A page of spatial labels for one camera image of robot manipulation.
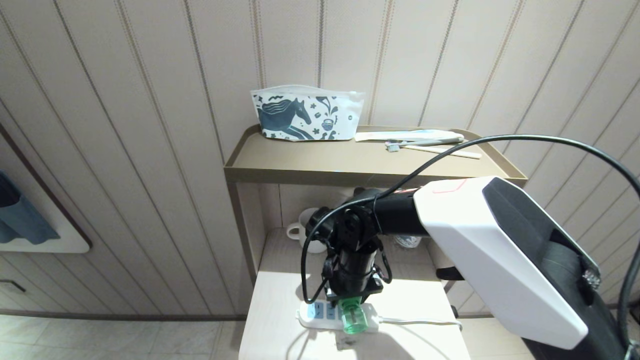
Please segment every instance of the green plastic bottle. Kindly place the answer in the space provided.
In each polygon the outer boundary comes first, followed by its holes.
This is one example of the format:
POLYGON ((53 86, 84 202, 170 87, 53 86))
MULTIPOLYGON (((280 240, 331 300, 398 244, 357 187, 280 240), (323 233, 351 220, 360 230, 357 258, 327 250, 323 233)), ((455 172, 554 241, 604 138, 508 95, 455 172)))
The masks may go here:
POLYGON ((344 332, 347 334, 358 334, 369 328, 367 317, 360 306, 361 299, 361 297, 350 297, 338 301, 338 306, 342 309, 344 332))

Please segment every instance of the white mug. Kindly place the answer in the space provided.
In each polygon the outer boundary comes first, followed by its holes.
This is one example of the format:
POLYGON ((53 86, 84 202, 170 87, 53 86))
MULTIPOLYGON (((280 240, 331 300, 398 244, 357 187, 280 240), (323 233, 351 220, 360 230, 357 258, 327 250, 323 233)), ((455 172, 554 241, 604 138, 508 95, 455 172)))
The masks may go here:
MULTIPOLYGON (((316 210, 318 210, 318 208, 310 208, 302 211, 300 216, 298 216, 298 222, 287 226, 287 236, 292 240, 298 240, 301 247, 304 246, 305 240, 307 239, 305 226, 307 226, 309 219, 311 219, 311 216, 316 212, 316 210)), ((309 248, 307 248, 307 252, 310 252, 311 254, 318 254, 325 250, 326 245, 318 240, 312 240, 309 243, 309 248)))

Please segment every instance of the blue horse illustration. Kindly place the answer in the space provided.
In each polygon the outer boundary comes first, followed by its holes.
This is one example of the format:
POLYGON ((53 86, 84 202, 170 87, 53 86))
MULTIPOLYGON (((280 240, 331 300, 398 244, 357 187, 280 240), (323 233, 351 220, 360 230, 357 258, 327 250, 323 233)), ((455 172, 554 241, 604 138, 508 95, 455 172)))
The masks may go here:
POLYGON ((313 140, 314 138, 306 131, 291 125, 296 115, 307 125, 311 125, 311 118, 305 110, 305 101, 299 102, 298 98, 293 101, 283 100, 262 104, 262 108, 258 108, 258 118, 263 129, 282 131, 300 140, 313 140))

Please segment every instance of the black cable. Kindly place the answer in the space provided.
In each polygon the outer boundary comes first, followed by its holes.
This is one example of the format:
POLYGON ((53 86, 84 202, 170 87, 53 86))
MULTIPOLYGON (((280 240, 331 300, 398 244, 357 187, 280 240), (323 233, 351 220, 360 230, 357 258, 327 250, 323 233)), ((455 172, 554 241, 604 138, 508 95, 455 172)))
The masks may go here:
MULTIPOLYGON (((402 180, 398 181, 394 186, 392 186, 389 189, 385 190, 384 192, 378 194, 377 198, 380 199, 382 197, 389 196, 394 191, 398 190, 402 185, 406 184, 409 180, 413 179, 415 176, 417 176, 421 172, 423 172, 424 169, 430 167, 431 165, 433 165, 437 161, 439 161, 442 158, 452 154, 455 151, 462 150, 462 149, 464 149, 466 147, 470 147, 470 146, 473 146, 473 145, 478 145, 480 143, 495 142, 495 141, 505 141, 505 140, 532 140, 532 141, 542 141, 542 142, 553 142, 553 143, 561 143, 561 144, 564 144, 564 145, 569 145, 569 146, 573 146, 573 147, 577 147, 579 149, 582 149, 582 150, 584 150, 586 152, 589 152, 589 153, 597 156, 598 158, 600 158, 601 160, 605 161, 606 163, 611 165, 613 168, 615 168, 629 182, 631 187, 633 187, 633 189, 636 191, 638 197, 640 197, 640 182, 638 182, 638 180, 636 179, 635 175, 633 173, 631 173, 631 171, 629 171, 624 165, 622 165, 622 163, 620 163, 618 160, 616 160, 615 158, 613 158, 610 155, 608 155, 606 152, 601 151, 600 149, 597 149, 597 148, 595 148, 593 146, 587 145, 585 143, 582 143, 582 142, 579 142, 579 141, 576 141, 576 140, 571 140, 571 139, 567 139, 567 138, 560 138, 560 137, 557 137, 557 136, 515 134, 515 135, 486 136, 484 138, 478 138, 478 139, 471 140, 469 142, 461 143, 461 144, 458 144, 458 145, 456 145, 454 147, 451 147, 450 149, 447 149, 446 151, 442 152, 441 154, 438 154, 434 158, 432 158, 429 161, 425 162, 421 167, 417 168, 411 174, 407 175, 402 180)), ((329 213, 327 213, 322 219, 320 219, 320 221, 318 221, 316 226, 314 226, 313 230, 309 233, 309 236, 307 236, 307 239, 305 240, 305 244, 304 244, 304 246, 302 248, 302 259, 301 259, 302 290, 303 290, 303 295, 305 297, 305 302, 307 304, 313 303, 313 301, 315 301, 316 298, 317 298, 317 294, 319 293, 319 292, 317 292, 316 295, 314 295, 313 299, 307 299, 307 282, 306 282, 306 277, 305 277, 305 273, 306 273, 306 271, 305 271, 305 269, 306 269, 305 262, 307 260, 307 249, 308 249, 309 243, 311 242, 311 238, 313 237, 313 234, 316 233, 316 231, 318 230, 320 225, 327 218, 333 216, 338 211, 340 211, 342 209, 345 209, 345 208, 347 208, 347 207, 349 207, 351 205, 361 204, 361 203, 369 202, 369 201, 372 201, 372 200, 375 200, 375 199, 376 199, 375 197, 369 197, 369 198, 366 198, 366 199, 360 199, 360 200, 356 200, 354 202, 349 202, 349 203, 340 205, 339 207, 337 207, 334 210, 332 210, 329 213)), ((634 283, 634 281, 636 279, 636 275, 637 275, 639 269, 640 269, 640 244, 636 248, 636 251, 634 253, 634 257, 633 257, 633 259, 631 261, 631 264, 629 265, 629 269, 627 270, 627 274, 625 275, 625 280, 623 281, 623 284, 622 284, 622 289, 620 290, 620 297, 618 299, 618 319, 617 319, 617 321, 618 321, 618 332, 619 332, 621 341, 622 341, 622 343, 623 343, 625 348, 627 348, 630 345, 629 338, 628 338, 628 332, 627 332, 627 312, 628 312, 629 296, 630 296, 630 293, 631 293, 631 287, 633 286, 633 283, 634 283)))
POLYGON ((382 281, 389 284, 391 280, 394 279, 394 274, 391 272, 391 266, 389 266, 389 261, 387 260, 385 249, 382 249, 380 252, 382 253, 382 263, 387 269, 387 275, 385 276, 385 274, 382 272, 382 269, 378 265, 373 264, 373 270, 376 272, 376 274, 378 274, 378 276, 380 276, 380 279, 382 279, 382 281))
POLYGON ((365 202, 372 201, 373 199, 374 199, 373 197, 366 197, 364 199, 358 199, 356 201, 342 204, 337 208, 329 211, 327 214, 325 214, 320 219, 320 221, 316 223, 316 226, 314 226, 314 228, 311 229, 311 231, 309 231, 309 235, 307 236, 307 239, 305 240, 304 245, 302 245, 302 257, 300 259, 300 275, 302 277, 302 297, 307 304, 313 304, 316 301, 316 299, 318 298, 318 295, 320 294, 320 291, 322 290, 324 284, 327 281, 327 279, 323 281, 323 283, 318 287, 318 289, 316 290, 316 293, 311 299, 307 298, 307 250, 309 249, 309 244, 311 243, 311 239, 315 236, 318 229, 320 228, 320 225, 322 225, 322 223, 325 222, 326 219, 334 216, 334 214, 352 205, 363 204, 365 202))

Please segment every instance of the mug handle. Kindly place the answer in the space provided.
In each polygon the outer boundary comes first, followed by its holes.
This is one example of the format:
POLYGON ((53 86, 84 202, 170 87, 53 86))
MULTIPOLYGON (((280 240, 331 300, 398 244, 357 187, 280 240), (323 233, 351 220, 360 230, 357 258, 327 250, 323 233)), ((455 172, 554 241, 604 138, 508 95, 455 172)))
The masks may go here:
POLYGON ((287 226, 287 236, 292 240, 300 240, 300 229, 302 225, 299 222, 295 222, 289 226, 287 226), (298 234, 292 234, 291 231, 295 228, 298 228, 298 234))

